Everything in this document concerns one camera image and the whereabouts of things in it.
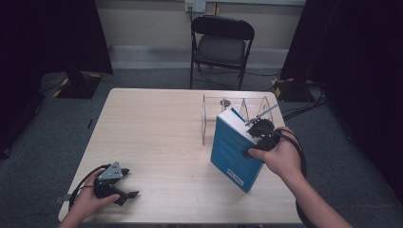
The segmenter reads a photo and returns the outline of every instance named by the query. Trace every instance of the chair seat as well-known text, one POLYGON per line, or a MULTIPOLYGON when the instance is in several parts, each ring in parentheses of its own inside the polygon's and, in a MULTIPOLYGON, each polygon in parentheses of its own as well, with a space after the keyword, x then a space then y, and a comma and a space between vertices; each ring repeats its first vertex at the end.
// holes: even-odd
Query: chair seat
POLYGON ((195 59, 241 66, 246 44, 242 40, 203 35, 195 59))

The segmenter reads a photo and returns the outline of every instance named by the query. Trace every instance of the chair backrest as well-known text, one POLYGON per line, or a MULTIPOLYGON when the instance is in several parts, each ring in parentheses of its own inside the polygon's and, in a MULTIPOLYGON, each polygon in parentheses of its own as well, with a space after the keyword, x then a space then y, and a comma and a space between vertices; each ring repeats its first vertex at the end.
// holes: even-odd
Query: chair backrest
POLYGON ((192 32, 211 36, 221 36, 240 40, 253 40, 255 30, 242 20, 204 15, 193 20, 192 32))

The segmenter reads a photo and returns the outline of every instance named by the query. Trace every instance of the wooden table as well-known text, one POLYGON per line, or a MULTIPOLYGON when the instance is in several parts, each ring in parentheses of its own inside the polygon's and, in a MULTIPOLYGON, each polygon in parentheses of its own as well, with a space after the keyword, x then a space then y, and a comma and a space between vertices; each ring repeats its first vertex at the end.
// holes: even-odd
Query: wooden table
MULTIPOLYGON (((211 163, 211 145, 202 145, 203 95, 266 96, 277 102, 269 92, 112 89, 68 192, 95 167, 118 161, 130 173, 117 187, 140 194, 124 206, 108 205, 87 221, 300 223, 294 196, 265 165, 245 194, 211 163)), ((284 125, 278 108, 273 117, 276 127, 284 125)))

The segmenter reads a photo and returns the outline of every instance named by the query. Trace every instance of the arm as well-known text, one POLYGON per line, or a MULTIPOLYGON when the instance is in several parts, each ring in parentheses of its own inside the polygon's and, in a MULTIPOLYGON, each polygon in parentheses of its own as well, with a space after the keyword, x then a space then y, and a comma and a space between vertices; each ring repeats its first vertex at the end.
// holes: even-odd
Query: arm
POLYGON ((98 170, 86 180, 84 188, 81 190, 71 210, 59 224, 59 228, 78 227, 81 222, 97 212, 101 207, 112 203, 119 199, 119 195, 115 194, 107 198, 98 199, 94 195, 94 182, 98 175, 104 170, 98 170))
MULTIPOLYGON (((286 131, 281 133, 297 141, 292 134, 286 131)), ((253 148, 248 152, 251 156, 263 160, 269 169, 284 181, 305 216, 316 227, 352 227, 303 177, 298 152, 290 142, 281 138, 270 152, 253 148)))

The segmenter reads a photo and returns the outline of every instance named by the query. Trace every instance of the gray carpet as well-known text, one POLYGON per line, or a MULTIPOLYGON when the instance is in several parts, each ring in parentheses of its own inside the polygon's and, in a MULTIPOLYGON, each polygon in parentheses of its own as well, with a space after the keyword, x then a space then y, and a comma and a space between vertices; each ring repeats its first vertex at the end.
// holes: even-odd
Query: gray carpet
MULTIPOLYGON (((276 69, 248 70, 276 74, 276 69)), ((115 69, 91 100, 57 99, 44 91, 41 110, 0 161, 0 227, 56 227, 64 195, 86 150, 107 94, 113 87, 187 89, 189 69, 115 69)), ((63 73, 44 76, 43 90, 57 85, 63 73)), ((237 84, 237 74, 206 75, 201 80, 237 84)), ((263 91, 276 76, 245 75, 242 90, 263 91)), ((195 89, 228 89, 195 82, 195 89)), ((304 106, 279 103, 281 110, 304 106)), ((391 188, 359 148, 348 140, 341 120, 327 104, 286 122, 298 135, 308 163, 308 181, 354 227, 403 227, 403 208, 391 188)), ((82 227, 123 227, 84 224, 82 227)), ((303 227, 265 225, 265 227, 303 227)))

